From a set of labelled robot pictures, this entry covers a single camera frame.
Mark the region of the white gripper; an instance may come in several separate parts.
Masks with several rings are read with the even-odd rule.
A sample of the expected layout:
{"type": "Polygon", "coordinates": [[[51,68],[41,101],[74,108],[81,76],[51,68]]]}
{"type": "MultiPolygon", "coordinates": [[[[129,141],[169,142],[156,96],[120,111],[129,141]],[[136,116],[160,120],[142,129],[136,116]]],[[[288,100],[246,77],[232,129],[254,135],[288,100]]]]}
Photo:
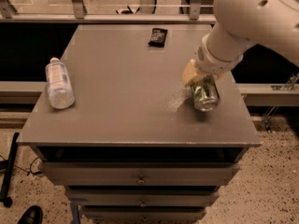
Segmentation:
{"type": "Polygon", "coordinates": [[[205,74],[214,75],[214,79],[218,80],[224,77],[226,72],[234,69],[243,59],[242,55],[229,61],[217,58],[208,50],[207,40],[208,36],[205,35],[195,52],[195,60],[190,59],[184,68],[182,82],[185,86],[191,86],[202,80],[206,76],[205,74]]]}

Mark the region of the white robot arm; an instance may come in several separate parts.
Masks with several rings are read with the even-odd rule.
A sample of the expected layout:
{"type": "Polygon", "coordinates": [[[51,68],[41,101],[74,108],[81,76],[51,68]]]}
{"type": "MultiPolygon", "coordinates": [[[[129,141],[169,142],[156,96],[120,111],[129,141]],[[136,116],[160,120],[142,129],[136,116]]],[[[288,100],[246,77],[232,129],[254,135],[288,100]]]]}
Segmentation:
{"type": "Polygon", "coordinates": [[[256,44],[299,65],[297,0],[214,0],[213,12],[215,25],[183,71],[186,87],[207,76],[222,77],[256,44]]]}

